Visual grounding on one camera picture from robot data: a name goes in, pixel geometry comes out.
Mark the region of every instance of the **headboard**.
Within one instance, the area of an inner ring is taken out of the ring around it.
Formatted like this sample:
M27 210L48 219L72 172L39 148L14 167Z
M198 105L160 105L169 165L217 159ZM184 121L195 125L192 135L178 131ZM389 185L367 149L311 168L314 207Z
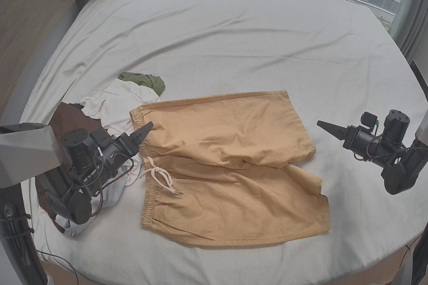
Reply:
M26 63L75 1L0 0L0 118Z

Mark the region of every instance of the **tan shorts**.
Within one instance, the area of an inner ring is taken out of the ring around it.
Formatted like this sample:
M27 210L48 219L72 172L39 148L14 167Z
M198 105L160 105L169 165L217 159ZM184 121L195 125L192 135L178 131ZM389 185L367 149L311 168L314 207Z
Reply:
M146 170L149 156L183 192L147 174L143 226L199 246L275 244L330 229L322 180L289 164L315 146L286 91L150 103L131 117L135 129L154 123L140 147Z

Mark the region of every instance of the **wooden floor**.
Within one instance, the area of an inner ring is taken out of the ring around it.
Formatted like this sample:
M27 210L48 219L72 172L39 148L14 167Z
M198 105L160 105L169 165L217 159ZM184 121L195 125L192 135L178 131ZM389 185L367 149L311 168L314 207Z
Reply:
M352 276L337 280L326 285L369 285L371 283L387 284L397 272L401 259L406 252L406 247L401 248L395 254L380 261L378 264L366 271L353 274ZM76 278L70 277L67 271L53 264L43 263L45 270L52 276L56 285L76 285ZM79 285L99 285L79 277ZM428 285L428 277L425 277L420 285Z

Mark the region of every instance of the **white drawstring bow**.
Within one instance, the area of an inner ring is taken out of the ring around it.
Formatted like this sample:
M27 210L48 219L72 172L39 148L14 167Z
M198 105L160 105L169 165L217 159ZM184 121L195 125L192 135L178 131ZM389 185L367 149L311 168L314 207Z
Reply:
M174 190L174 188L173 188L173 179L171 178L171 176L169 175L169 173L168 173L168 171L167 170L165 170L165 169L163 169L163 168L161 168L161 167L158 167L158 166L155 166L154 165L154 162L153 162L153 159L152 158L150 158L150 157L147 157L147 159L148 159L148 161L149 161L149 163L153 166L153 168L151 168L151 169L148 169L148 170L145 170L143 173L142 173L142 175L140 176L140 178L141 177L143 177L144 175L146 175L147 173L149 173L150 172L150 174L152 175L152 178L154 179L154 181L161 187L161 188L163 188L163 189L165 189L165 190L168 190L170 193L174 193L174 194L176 194L176 195L179 195L179 196L181 196L183 193L181 192L181 191L176 191L176 190ZM167 184L168 184L168 186L164 186L157 178L156 178L156 173L159 173L164 179L165 179L165 181L167 182Z

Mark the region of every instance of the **curtain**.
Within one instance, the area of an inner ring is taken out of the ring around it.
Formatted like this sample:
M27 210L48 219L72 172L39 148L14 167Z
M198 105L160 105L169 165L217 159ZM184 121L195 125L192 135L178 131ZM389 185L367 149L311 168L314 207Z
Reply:
M409 63L421 52L418 46L428 39L428 0L402 0L388 30Z

